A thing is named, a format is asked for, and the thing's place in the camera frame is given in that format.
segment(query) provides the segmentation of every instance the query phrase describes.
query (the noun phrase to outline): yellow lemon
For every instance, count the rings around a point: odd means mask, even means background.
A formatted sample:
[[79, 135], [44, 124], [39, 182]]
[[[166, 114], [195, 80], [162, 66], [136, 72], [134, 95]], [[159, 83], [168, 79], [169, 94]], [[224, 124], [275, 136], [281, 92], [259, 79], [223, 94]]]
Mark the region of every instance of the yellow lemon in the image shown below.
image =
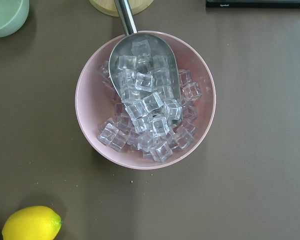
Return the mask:
[[47, 206], [29, 206], [13, 213], [5, 222], [3, 240], [53, 240], [61, 217]]

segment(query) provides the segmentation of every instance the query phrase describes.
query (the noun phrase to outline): metal scoop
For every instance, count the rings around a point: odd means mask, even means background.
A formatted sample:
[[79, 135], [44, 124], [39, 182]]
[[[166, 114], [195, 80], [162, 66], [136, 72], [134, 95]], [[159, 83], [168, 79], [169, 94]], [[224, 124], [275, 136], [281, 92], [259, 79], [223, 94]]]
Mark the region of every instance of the metal scoop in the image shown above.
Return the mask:
[[152, 56], [155, 55], [167, 56], [173, 95], [174, 98], [179, 103], [181, 103], [181, 92], [180, 92], [177, 62], [172, 49], [161, 38], [149, 33], [143, 33], [137, 31], [128, 0], [114, 0], [114, 2], [126, 35], [113, 48], [109, 59], [109, 73], [117, 93], [119, 94], [119, 96], [121, 96], [120, 83], [118, 80], [118, 69], [117, 69], [119, 56], [133, 55], [131, 52], [132, 42], [140, 42], [143, 40], [147, 40], [151, 48]]

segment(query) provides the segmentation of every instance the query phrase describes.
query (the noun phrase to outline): mint green cup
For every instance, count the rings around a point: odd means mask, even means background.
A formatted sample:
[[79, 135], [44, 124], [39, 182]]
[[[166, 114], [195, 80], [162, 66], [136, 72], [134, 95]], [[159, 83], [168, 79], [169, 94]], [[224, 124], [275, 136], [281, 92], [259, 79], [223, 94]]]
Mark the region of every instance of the mint green cup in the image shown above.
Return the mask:
[[0, 0], [0, 38], [20, 29], [28, 14], [29, 0]]

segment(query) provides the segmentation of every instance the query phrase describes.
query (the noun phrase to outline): bowl of ice cubes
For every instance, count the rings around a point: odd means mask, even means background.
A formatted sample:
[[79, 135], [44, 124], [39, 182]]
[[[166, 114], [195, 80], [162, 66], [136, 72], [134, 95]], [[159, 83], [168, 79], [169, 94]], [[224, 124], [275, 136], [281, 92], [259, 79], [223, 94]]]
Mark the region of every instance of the bowl of ice cubes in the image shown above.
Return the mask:
[[216, 90], [203, 58], [186, 42], [167, 33], [140, 31], [162, 38], [177, 63], [181, 100], [174, 98], [169, 63], [151, 55], [146, 42], [132, 45], [148, 52], [118, 62], [118, 94], [109, 76], [109, 57], [118, 36], [87, 61], [78, 79], [75, 110], [80, 128], [103, 157], [131, 169], [163, 168], [187, 157], [207, 135], [216, 108]]

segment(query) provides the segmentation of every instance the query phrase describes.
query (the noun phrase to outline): wooden board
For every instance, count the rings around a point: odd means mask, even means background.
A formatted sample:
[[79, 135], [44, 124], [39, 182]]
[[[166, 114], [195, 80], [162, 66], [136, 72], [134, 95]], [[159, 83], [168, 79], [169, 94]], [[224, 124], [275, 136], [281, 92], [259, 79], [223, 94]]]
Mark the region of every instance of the wooden board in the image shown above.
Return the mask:
[[[118, 11], [113, 0], [89, 0], [90, 3], [100, 12], [114, 16], [118, 16]], [[145, 10], [154, 0], [129, 0], [131, 11], [133, 14], [140, 13]]]

